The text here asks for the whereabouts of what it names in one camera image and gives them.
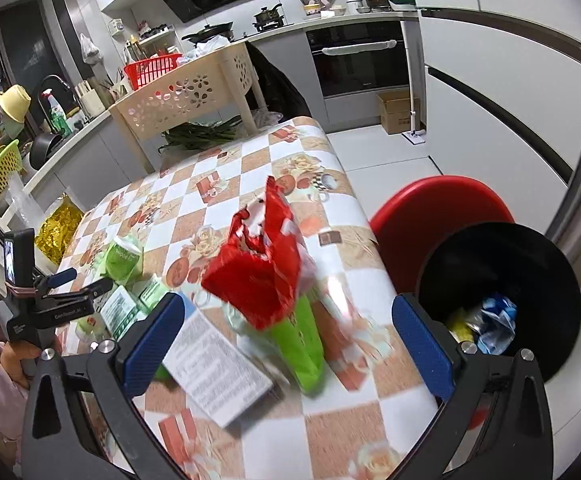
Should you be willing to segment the white green-capped bottle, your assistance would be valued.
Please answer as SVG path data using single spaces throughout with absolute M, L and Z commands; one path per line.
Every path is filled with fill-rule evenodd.
M 156 275 L 144 284 L 138 297 L 126 287 L 115 285 L 110 292 L 94 300 L 92 314 L 78 319 L 77 337 L 87 344 L 108 337 L 118 340 L 135 322 L 145 320 L 168 292 L 168 286 Z

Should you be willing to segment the green tea bottle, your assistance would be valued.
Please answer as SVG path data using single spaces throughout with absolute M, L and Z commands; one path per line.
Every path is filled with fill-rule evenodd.
M 138 278 L 143 266 L 143 247 L 132 235 L 115 236 L 104 252 L 102 274 L 117 285 Z

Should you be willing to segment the blue plastic bag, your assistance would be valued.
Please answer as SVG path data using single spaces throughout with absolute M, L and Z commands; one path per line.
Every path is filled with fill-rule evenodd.
M 501 356 L 515 337 L 516 306 L 504 296 L 495 295 L 466 315 L 465 323 L 475 335 L 481 353 Z

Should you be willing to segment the yellow foam fruit net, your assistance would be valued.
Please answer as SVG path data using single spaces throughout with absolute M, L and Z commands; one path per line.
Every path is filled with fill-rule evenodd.
M 459 344 L 463 341 L 474 341 L 473 330 L 471 330 L 466 323 L 466 315 L 467 313 L 465 311 L 460 310 L 450 318 L 450 321 L 447 324 L 447 329 Z

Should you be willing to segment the black trash bin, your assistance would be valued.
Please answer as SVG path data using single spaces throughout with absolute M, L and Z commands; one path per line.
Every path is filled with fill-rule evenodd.
M 531 350 L 547 382 L 566 363 L 580 330 L 581 292 L 571 264 L 527 226 L 484 222 L 437 246 L 417 284 L 417 301 L 443 325 L 496 296 L 516 307 L 515 336 L 505 353 Z

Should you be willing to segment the gold foil bag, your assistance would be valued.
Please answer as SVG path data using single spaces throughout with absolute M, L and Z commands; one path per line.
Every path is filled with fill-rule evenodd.
M 82 210 L 67 193 L 59 196 L 50 207 L 50 214 L 42 222 L 34 238 L 36 248 L 51 261 L 59 265 L 69 246 L 74 232 L 83 218 Z

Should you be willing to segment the black pan by sink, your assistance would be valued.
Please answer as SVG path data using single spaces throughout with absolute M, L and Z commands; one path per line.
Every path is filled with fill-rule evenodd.
M 37 136 L 31 145 L 29 152 L 30 166 L 34 170 L 40 170 L 42 166 L 51 158 L 56 148 L 63 142 L 64 138 L 59 133 L 44 132 Z

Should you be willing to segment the checkered patterned tablecloth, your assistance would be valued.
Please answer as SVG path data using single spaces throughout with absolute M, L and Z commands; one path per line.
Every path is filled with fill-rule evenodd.
M 327 135 L 297 117 L 107 193 L 64 268 L 123 242 L 112 314 L 176 292 L 186 319 L 136 399 L 192 479 L 385 479 L 436 411 L 391 322 L 396 293 Z

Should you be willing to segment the green spray bottle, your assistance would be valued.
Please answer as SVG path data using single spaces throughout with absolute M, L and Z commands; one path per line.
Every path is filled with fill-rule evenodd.
M 45 101 L 48 102 L 48 107 L 50 108 L 50 117 L 53 130 L 60 134 L 63 138 L 68 138 L 71 134 L 71 129 L 67 124 L 67 117 L 64 112 L 63 107 L 56 100 L 53 91 L 47 88 L 42 91 L 42 96 Z

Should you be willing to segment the white printed carton box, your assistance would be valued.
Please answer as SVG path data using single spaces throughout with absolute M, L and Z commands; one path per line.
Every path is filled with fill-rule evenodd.
M 273 382 L 190 299 L 178 335 L 162 361 L 170 376 L 215 424 L 228 427 L 265 396 Z

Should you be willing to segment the yellow bowl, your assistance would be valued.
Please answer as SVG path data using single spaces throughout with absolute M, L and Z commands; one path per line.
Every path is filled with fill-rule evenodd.
M 6 91 L 0 91 L 0 107 L 14 122 L 23 124 L 26 119 L 31 98 L 20 84 L 13 84 Z

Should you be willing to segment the knife block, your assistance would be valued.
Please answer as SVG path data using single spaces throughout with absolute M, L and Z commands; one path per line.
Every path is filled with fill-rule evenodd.
M 97 118 L 105 112 L 106 107 L 104 106 L 104 103 L 100 99 L 96 90 L 91 87 L 89 81 L 80 81 L 76 87 L 74 87 L 74 91 L 77 93 L 82 110 L 84 110 L 85 114 L 87 114 L 91 119 Z

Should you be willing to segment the green onions bunch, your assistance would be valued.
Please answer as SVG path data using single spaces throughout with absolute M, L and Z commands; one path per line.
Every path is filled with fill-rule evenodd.
M 234 116 L 225 122 L 200 124 L 199 122 L 182 122 L 181 125 L 166 130 L 162 137 L 164 144 L 158 148 L 162 153 L 169 148 L 183 148 L 185 151 L 204 151 L 235 139 L 242 127 L 242 118 Z

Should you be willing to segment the green silver snack bag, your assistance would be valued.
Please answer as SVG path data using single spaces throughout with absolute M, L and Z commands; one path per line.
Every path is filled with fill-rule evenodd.
M 264 330 L 256 330 L 228 304 L 223 313 L 233 332 L 273 348 L 304 393 L 321 387 L 324 367 L 342 358 L 353 340 L 355 309 L 346 286 L 334 275 L 299 297 L 287 318 Z

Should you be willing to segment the red plastic stool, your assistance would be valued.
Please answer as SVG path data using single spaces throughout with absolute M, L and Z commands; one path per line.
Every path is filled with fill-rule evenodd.
M 484 222 L 514 218 L 495 191 L 461 176 L 405 185 L 370 220 L 376 246 L 396 292 L 415 292 L 428 256 L 450 235 Z

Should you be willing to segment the red plastic bag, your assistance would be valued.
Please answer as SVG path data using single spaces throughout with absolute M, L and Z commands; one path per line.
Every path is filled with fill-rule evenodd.
M 250 213 L 234 214 L 228 238 L 202 277 L 202 288 L 231 304 L 256 330 L 264 330 L 295 307 L 301 257 L 291 207 L 274 177 L 266 179 L 263 222 L 249 232 Z

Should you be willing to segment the red plastic basket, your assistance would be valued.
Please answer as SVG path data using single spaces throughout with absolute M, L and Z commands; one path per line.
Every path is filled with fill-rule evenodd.
M 123 67 L 123 71 L 132 89 L 136 91 L 177 68 L 179 58 L 181 58 L 181 53 L 144 58 L 144 60 L 127 64 Z

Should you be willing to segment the beige perforated plastic chair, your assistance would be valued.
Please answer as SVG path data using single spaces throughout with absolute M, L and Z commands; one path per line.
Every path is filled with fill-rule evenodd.
M 248 105 L 251 92 L 260 110 L 267 110 L 257 72 L 244 41 L 232 42 L 185 63 L 108 108 L 138 164 L 149 174 L 154 165 L 142 142 L 220 108 L 235 105 L 246 132 L 258 128 Z

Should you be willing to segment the white mop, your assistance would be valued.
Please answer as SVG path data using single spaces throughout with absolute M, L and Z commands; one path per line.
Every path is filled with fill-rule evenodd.
M 426 142 L 426 130 L 421 126 L 421 109 L 417 103 L 423 104 L 425 99 L 421 97 L 423 80 L 423 62 L 420 54 L 420 44 L 417 39 L 414 21 L 401 21 L 402 39 L 405 44 L 405 57 L 409 77 L 410 97 L 410 127 L 402 133 L 413 145 L 423 145 Z

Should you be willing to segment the black garment on chair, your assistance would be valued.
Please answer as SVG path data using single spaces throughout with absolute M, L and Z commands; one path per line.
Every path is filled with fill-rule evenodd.
M 252 67 L 258 76 L 266 107 L 270 112 L 280 113 L 285 120 L 299 116 L 311 117 L 310 108 L 305 98 L 293 85 L 292 81 L 273 65 L 256 46 L 246 42 Z

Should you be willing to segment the black wok on stove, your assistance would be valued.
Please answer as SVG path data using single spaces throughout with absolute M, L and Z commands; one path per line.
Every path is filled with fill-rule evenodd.
M 201 44 L 214 37 L 222 36 L 228 41 L 232 41 L 233 35 L 233 23 L 222 23 L 219 25 L 206 25 L 203 29 L 194 34 L 186 35 L 182 37 L 182 40 L 190 41 L 192 44 Z

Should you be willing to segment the cardboard box on floor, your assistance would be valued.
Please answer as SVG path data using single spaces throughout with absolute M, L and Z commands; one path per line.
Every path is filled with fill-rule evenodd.
M 379 118 L 388 134 L 398 134 L 411 130 L 411 104 L 414 104 L 414 125 L 420 128 L 421 102 L 417 96 L 410 98 L 407 88 L 377 93 Z

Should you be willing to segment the black pot on stove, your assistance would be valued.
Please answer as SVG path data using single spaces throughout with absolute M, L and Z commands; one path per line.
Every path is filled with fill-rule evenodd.
M 271 9 L 263 6 L 254 15 L 254 27 L 257 32 L 266 32 L 267 30 L 281 28 L 285 25 L 284 15 L 280 12 L 281 7 L 281 3 L 277 3 Z

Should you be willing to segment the white refrigerator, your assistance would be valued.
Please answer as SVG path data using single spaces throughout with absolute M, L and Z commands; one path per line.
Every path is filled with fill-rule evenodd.
M 581 155 L 581 0 L 415 0 L 427 146 L 546 231 Z

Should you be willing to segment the black built-in oven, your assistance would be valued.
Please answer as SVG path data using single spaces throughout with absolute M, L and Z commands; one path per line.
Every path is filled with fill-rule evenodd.
M 326 98 L 409 84 L 399 21 L 310 29 L 306 36 Z

